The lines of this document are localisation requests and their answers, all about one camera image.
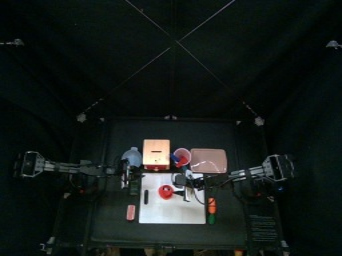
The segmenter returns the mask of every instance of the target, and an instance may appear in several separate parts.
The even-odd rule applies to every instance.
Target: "orange box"
[[[146,170],[170,169],[170,140],[145,140],[143,165]]]

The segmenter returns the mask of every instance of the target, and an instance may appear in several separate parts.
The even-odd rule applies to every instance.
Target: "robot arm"
[[[53,162],[35,151],[27,151],[23,156],[19,155],[15,163],[16,178],[35,178],[43,172],[82,173],[95,177],[106,177],[114,175],[114,168],[97,165],[89,160],[82,160],[81,164]]]

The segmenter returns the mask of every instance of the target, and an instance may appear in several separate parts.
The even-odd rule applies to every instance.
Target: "small object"
[[[170,185],[163,185],[159,190],[159,195],[163,199],[170,199],[174,195],[174,188]]]
[[[217,216],[215,216],[215,214],[210,214],[209,215],[209,224],[215,224],[215,219],[217,219]]]
[[[214,224],[217,220],[217,200],[214,197],[209,198],[209,224]]]
[[[177,168],[181,168],[182,166],[187,165],[189,164],[189,160],[185,156],[181,156],[179,157],[179,162],[177,163]]]
[[[179,158],[174,155],[174,154],[170,154],[170,158],[178,163],[179,162]]]
[[[213,197],[209,198],[209,213],[217,213],[217,200]]]
[[[234,250],[234,256],[242,256],[244,250]]]
[[[87,120],[86,114],[85,114],[85,113],[81,113],[81,114],[78,115],[77,119],[78,119],[78,121],[79,121],[81,123],[83,123],[83,122]]]
[[[145,191],[145,204],[149,204],[149,190]]]
[[[190,163],[191,153],[186,148],[177,149],[175,152],[174,152],[174,155],[179,158],[179,161],[182,161],[182,158],[185,158],[183,161],[182,161],[182,164],[178,165],[177,167],[182,167],[182,166],[185,166]]]
[[[135,205],[133,205],[133,204],[130,204],[127,207],[126,219],[129,221],[134,221],[134,219],[135,219]]]
[[[185,190],[178,190],[174,192],[175,195],[185,196]]]

